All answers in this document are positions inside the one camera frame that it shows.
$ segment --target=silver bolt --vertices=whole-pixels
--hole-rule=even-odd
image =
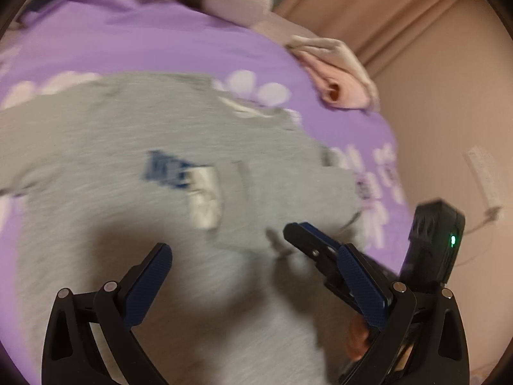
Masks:
[[[452,291],[449,288],[442,289],[442,295],[445,298],[451,299],[452,298]]]
[[[117,288],[117,282],[114,282],[114,281],[110,281],[110,282],[107,282],[105,284],[105,286],[103,287],[103,289],[108,292],[108,293],[111,293],[112,291],[114,291],[115,289]]]
[[[394,282],[393,289],[395,289],[399,293],[405,293],[408,288],[402,282]]]
[[[68,288],[63,288],[61,289],[58,293],[57,293],[57,297],[59,298],[66,298],[69,294],[69,289]]]

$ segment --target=purple blanket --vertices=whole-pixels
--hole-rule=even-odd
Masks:
[[[13,100],[52,93],[59,83],[78,82],[78,76],[94,78],[94,74],[62,74],[65,71],[213,75],[220,89],[264,107],[297,112],[304,130],[332,148],[340,167],[354,171],[365,252],[399,271],[411,216],[397,176],[396,142],[388,124],[378,113],[324,107],[309,76],[281,46],[174,0],[56,0],[41,13],[31,13],[26,22],[28,29],[19,44],[3,58],[0,55],[0,105],[4,108]],[[3,272],[0,283],[0,341],[30,382],[38,383],[38,375],[17,345],[15,312],[9,312],[16,308],[12,268],[21,213],[15,206],[6,213],[0,262],[10,269]]]

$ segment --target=white power outlet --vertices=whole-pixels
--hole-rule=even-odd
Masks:
[[[466,153],[466,157],[486,199],[488,205],[486,216],[492,221],[502,219],[504,204],[497,190],[497,184],[493,180],[483,150],[479,146],[474,146]]]

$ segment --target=beige wall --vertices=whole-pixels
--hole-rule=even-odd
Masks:
[[[467,229],[483,221],[463,157],[474,145],[493,155],[505,183],[505,219],[464,237],[456,265],[471,261],[450,279],[478,368],[513,335],[513,41],[484,1],[461,0],[375,80],[412,208],[441,196],[465,212]]]

